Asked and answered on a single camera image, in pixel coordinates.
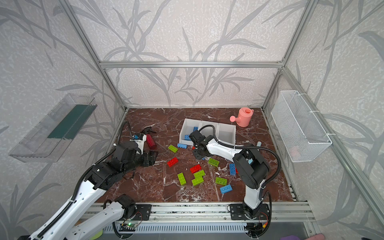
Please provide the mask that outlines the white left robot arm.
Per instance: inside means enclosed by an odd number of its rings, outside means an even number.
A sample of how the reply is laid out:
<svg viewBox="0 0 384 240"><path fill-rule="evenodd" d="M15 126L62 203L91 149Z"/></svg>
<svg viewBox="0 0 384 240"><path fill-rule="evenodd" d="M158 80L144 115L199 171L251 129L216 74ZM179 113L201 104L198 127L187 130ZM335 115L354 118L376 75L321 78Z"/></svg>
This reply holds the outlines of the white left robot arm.
<svg viewBox="0 0 384 240"><path fill-rule="evenodd" d="M123 194L98 214L78 224L86 210L123 176L137 167L154 164L158 153L145 151L150 128L131 134L131 140L116 146L89 167L78 180L73 195L42 227L21 240L89 240L104 227L119 220L133 219L136 202Z"/></svg>

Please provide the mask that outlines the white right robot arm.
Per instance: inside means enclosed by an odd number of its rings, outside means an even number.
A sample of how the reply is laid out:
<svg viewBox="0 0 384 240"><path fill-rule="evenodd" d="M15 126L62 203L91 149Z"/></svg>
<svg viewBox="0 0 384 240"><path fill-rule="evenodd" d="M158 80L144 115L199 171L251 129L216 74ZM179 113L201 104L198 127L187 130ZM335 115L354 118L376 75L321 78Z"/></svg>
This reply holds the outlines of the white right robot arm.
<svg viewBox="0 0 384 240"><path fill-rule="evenodd" d="M216 133L204 136L202 130L205 128L216 128L206 125L199 130L194 130L189 138L195 149L193 154L197 160L213 155L225 158L235 164L238 173L246 186L243 200L245 216L253 220L260 212L264 200L263 192L268 183L278 176L282 168L279 155L271 149L257 146L240 146L226 143L216 137ZM272 154L277 160L277 169L272 176L268 176L270 165L260 151Z"/></svg>

